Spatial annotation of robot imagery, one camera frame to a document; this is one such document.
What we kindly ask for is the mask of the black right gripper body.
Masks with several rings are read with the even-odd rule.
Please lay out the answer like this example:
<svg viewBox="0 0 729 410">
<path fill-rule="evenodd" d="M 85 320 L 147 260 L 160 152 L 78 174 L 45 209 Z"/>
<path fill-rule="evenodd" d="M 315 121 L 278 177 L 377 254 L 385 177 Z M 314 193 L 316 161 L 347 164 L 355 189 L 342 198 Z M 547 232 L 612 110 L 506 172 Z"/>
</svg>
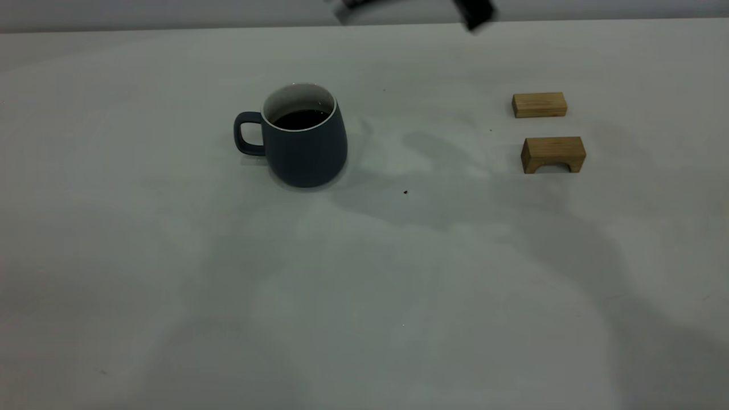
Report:
<svg viewBox="0 0 729 410">
<path fill-rule="evenodd" d="M 497 19 L 497 8 L 493 1 L 453 1 L 469 33 L 476 33 Z"/>
</svg>

